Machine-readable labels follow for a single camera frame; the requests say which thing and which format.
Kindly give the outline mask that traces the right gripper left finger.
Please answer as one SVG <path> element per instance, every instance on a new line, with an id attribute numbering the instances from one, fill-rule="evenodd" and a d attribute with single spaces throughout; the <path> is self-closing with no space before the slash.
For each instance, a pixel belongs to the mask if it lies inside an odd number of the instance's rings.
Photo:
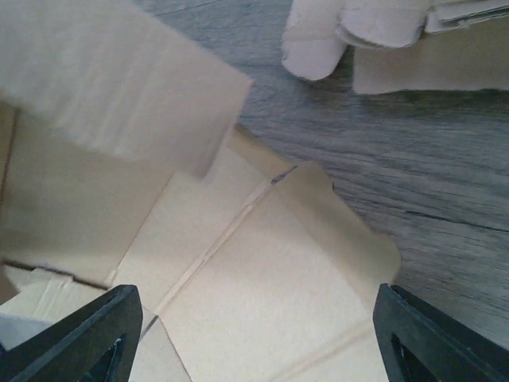
<path id="1" fill-rule="evenodd" d="M 120 285 L 10 350 L 2 381 L 128 381 L 142 329 L 138 288 Z"/>

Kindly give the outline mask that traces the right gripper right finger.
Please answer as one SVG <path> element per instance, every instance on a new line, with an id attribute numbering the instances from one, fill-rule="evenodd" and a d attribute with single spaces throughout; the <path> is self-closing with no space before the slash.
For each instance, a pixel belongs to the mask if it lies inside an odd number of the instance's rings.
<path id="1" fill-rule="evenodd" d="M 375 336 L 390 381 L 507 381 L 508 350 L 400 286 L 382 284 Z"/>

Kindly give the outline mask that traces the cardboard box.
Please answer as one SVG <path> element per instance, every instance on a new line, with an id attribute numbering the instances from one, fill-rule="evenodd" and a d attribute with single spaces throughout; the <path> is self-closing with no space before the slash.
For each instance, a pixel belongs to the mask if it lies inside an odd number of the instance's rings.
<path id="1" fill-rule="evenodd" d="M 5 347 L 133 284 L 133 381 L 387 379 L 399 253 L 236 126 L 250 86 L 131 2 L 2 2 Z"/>

